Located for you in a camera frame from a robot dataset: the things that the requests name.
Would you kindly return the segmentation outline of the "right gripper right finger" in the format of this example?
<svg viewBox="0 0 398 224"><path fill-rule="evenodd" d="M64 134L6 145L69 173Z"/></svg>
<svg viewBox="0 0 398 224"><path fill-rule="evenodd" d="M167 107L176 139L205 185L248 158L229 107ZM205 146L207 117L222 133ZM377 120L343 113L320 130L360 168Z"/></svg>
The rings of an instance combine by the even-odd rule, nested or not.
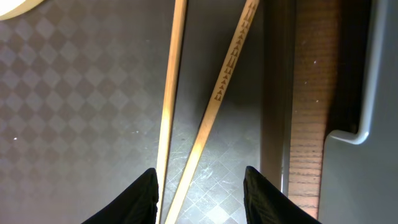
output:
<svg viewBox="0 0 398 224"><path fill-rule="evenodd" d="M243 187L248 224L320 224L252 166L246 167Z"/></svg>

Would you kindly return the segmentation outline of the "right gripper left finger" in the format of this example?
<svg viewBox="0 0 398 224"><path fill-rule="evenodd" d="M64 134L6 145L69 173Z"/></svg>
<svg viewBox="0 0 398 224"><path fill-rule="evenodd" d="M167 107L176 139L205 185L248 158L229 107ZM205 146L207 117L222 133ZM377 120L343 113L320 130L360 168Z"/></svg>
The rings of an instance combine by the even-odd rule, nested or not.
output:
<svg viewBox="0 0 398 224"><path fill-rule="evenodd" d="M147 169L110 204L84 224L154 224L159 201L159 185L154 168Z"/></svg>

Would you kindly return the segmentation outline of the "wooden chopstick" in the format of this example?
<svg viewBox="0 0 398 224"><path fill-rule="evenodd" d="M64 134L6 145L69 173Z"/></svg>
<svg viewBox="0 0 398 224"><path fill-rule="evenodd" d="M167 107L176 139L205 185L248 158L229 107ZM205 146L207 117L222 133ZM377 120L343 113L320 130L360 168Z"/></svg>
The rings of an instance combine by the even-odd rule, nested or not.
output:
<svg viewBox="0 0 398 224"><path fill-rule="evenodd" d="M157 203L158 211L155 220L156 224L161 222L162 216L162 205L164 200L167 163L169 159L170 137L174 117L175 94L177 89L178 70L180 67L180 54L185 26L186 8L187 0L175 1L156 164L157 180L159 184L159 201Z"/></svg>
<svg viewBox="0 0 398 224"><path fill-rule="evenodd" d="M215 122L221 102L225 96L226 89L236 67L236 63L258 6L259 0L247 0L245 2L226 57L222 64L220 74L217 78L211 98L201 121L196 140L194 142L187 164L185 165L182 178L179 182L174 199L165 219L165 224L173 224L177 221L183 201L189 190L189 186L197 169L198 162L205 148L205 144L207 142L208 136L210 135L212 126Z"/></svg>

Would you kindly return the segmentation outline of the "yellow plate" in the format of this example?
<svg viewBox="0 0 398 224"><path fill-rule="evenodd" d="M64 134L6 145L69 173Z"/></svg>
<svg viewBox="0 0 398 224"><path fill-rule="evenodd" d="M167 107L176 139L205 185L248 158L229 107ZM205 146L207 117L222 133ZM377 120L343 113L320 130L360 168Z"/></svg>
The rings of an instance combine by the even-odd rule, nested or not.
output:
<svg viewBox="0 0 398 224"><path fill-rule="evenodd" d="M44 0L1 0L0 20L4 21L19 16L42 3Z"/></svg>

